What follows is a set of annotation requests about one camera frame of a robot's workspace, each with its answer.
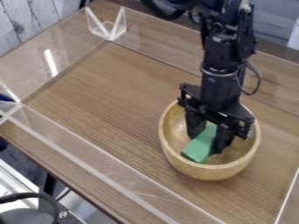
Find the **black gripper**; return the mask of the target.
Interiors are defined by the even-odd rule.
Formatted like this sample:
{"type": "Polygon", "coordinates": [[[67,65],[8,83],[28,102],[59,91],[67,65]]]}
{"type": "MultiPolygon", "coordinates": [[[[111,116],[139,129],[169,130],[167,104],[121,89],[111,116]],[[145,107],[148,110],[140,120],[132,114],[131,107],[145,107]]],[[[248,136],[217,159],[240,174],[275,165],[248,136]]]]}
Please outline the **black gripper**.
{"type": "Polygon", "coordinates": [[[181,94],[177,104],[185,111],[189,139],[204,131],[207,123],[217,126],[211,145],[212,154],[220,154],[235,137],[248,139],[256,120],[239,99],[244,93],[246,71],[246,68],[236,68],[230,72],[216,72],[203,68],[200,85],[181,83],[179,86],[181,94]]]}

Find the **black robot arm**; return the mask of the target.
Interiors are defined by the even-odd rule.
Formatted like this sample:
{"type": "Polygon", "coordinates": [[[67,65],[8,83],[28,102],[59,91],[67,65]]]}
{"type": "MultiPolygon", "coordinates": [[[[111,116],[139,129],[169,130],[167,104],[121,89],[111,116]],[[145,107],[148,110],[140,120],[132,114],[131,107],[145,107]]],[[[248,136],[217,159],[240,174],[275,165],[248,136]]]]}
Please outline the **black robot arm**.
{"type": "Polygon", "coordinates": [[[255,116],[240,102],[246,72],[255,71],[248,58],[256,52],[255,5],[250,0],[164,0],[165,12],[155,0],[140,0],[164,20],[193,12],[200,18],[200,85],[183,83],[177,104],[185,111],[187,133],[195,138],[209,123],[216,125],[209,153],[220,154],[235,137],[250,137],[255,116]]]}

